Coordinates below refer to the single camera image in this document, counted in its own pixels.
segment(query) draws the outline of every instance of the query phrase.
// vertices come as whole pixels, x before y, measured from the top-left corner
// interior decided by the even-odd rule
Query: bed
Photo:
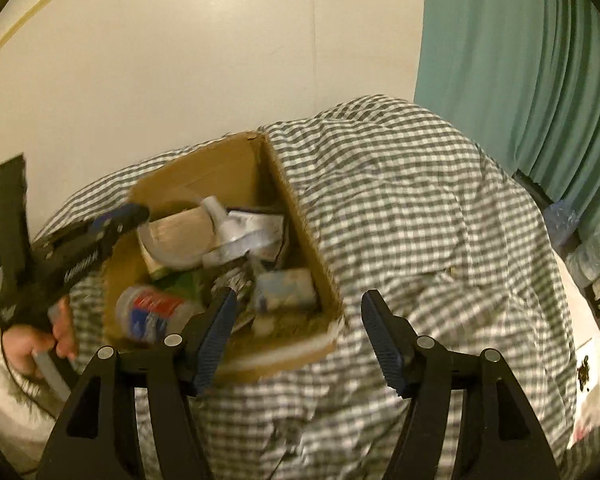
[[[448,348],[498,348],[534,406],[563,477],[577,478],[600,448],[600,431],[568,449],[577,401],[571,319],[588,324],[577,332],[578,343],[595,332],[524,189],[450,124],[386,96],[263,131],[341,290],[349,330],[321,362],[217,388],[192,403],[215,475],[381,477],[406,403],[386,387],[360,323],[362,292],[378,288],[396,314]],[[141,175],[193,149],[95,182],[44,232],[119,205]],[[72,304],[84,367],[102,344],[100,276],[76,286]],[[600,383],[600,355],[590,355]],[[452,399],[439,478],[449,475],[455,457],[460,402]],[[148,478],[159,478],[142,390],[136,407],[144,466]]]
[[[600,0],[426,0],[424,18],[415,101],[570,200],[586,236],[600,221]],[[576,345],[591,337],[600,356],[586,303],[565,290]]]

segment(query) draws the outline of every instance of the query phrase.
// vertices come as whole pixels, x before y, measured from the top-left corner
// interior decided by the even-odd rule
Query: clutter
[[[250,264],[243,263],[240,267],[234,267],[219,276],[211,287],[211,294],[224,286],[232,288],[238,298],[238,308],[243,308],[249,303],[253,289],[253,274]]]
[[[271,314],[256,314],[251,323],[251,331],[256,337],[266,337],[274,333],[276,321]]]
[[[237,134],[148,174],[129,193],[130,200],[151,210],[152,220],[196,208],[202,202],[197,199],[199,196],[215,197],[220,211],[217,215],[212,214],[212,218],[219,216],[222,220],[226,214],[226,218],[238,224],[241,234],[247,237],[249,233],[264,229],[273,233],[260,247],[239,242],[240,250],[231,249],[230,257],[240,256],[229,260],[225,254],[220,254],[222,258],[214,263],[222,262],[222,265],[188,271],[193,273],[193,278],[187,279],[200,284],[202,304],[208,304],[211,290],[221,283],[234,288],[240,297],[238,319],[216,374],[219,383],[254,381],[315,362],[335,348],[338,334],[344,327],[337,288],[281,171],[266,136]],[[218,236],[221,231],[218,222],[212,219],[212,224]],[[230,236],[225,236],[224,240],[232,238],[231,228],[228,231]],[[306,269],[307,276],[311,276],[313,309],[305,312],[278,308],[270,313],[248,308],[257,282],[252,258],[261,262],[265,273]],[[175,279],[178,274],[174,272],[163,277],[154,286],[165,288],[168,278]],[[130,286],[151,282],[138,236],[120,239],[105,269],[105,280],[106,341],[118,349],[135,348],[138,343],[118,323],[116,302]],[[185,297],[183,292],[177,295]],[[272,333],[260,337],[254,335],[250,325],[256,314],[274,316]]]
[[[203,206],[214,220],[217,235],[217,248],[202,256],[205,267],[217,267],[244,256],[247,252],[275,244],[280,240],[269,230],[252,226],[250,230],[235,216],[229,216],[215,196],[202,201]]]
[[[172,296],[149,285],[133,285],[116,305],[116,317],[128,338],[154,344],[180,333],[192,316],[202,314],[200,303]]]
[[[309,269],[288,269],[260,274],[256,278],[251,305],[259,312],[315,310],[317,298],[311,272]]]
[[[205,303],[203,301],[203,290],[205,288],[204,276],[201,269],[186,270],[184,272],[172,272],[167,276],[152,283],[155,288],[163,292],[189,300],[194,303]]]
[[[309,314],[307,312],[279,312],[275,314],[260,312],[253,319],[251,331],[257,338],[289,335],[301,330],[308,321]]]
[[[583,244],[567,256],[565,263],[580,288],[590,285],[600,275],[600,224]]]
[[[206,208],[197,207],[139,226],[138,239],[149,275],[157,280],[170,269],[198,267],[216,235]]]
[[[247,232],[264,229],[275,240],[272,244],[251,250],[250,253],[261,261],[274,264],[275,268],[284,264],[289,247],[288,222],[283,214],[272,214],[234,209],[228,213],[244,225]]]

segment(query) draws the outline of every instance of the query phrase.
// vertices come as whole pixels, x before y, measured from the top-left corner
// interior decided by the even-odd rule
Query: checkered blanket
[[[382,477],[408,401],[386,386],[362,326],[360,298],[370,288],[450,350],[499,349],[572,478],[599,442],[565,453],[575,402],[571,320],[528,194],[450,124],[386,96],[262,131],[344,298],[348,330],[321,362],[192,402],[216,478]],[[44,232],[120,205],[138,178],[195,148],[95,182]],[[72,303],[83,367],[102,340],[101,277],[76,286]],[[143,390],[136,401],[143,462],[148,478],[158,478]],[[454,393],[439,478],[453,467],[460,418]]]

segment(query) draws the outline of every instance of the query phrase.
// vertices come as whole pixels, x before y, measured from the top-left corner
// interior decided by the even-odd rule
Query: plastic bag
[[[554,249],[560,247],[576,231],[580,217],[571,204],[560,200],[542,212],[549,240]]]
[[[565,261],[573,281],[584,288],[600,275],[600,223]]]
[[[587,403],[591,404],[592,401],[597,397],[600,402],[600,393],[597,396],[593,395],[592,398],[587,399]],[[577,421],[573,431],[573,442],[577,442],[583,439],[587,434],[600,426],[600,403],[595,410],[586,410],[586,414],[581,416]]]

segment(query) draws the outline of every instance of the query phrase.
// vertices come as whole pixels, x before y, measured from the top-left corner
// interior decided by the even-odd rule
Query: open cardboard box
[[[147,205],[151,220],[155,220],[196,206],[192,194],[215,195],[226,208],[283,206],[290,219],[285,267],[311,270],[320,303],[320,309],[304,326],[291,331],[260,338],[250,330],[233,334],[216,379],[221,383],[254,381],[316,362],[333,351],[344,325],[342,301],[266,136],[255,132],[237,134],[170,162],[139,180],[129,200]],[[116,348],[132,348],[133,343],[123,336],[116,322],[116,301],[128,286],[150,282],[135,233],[118,241],[105,277],[105,338]]]

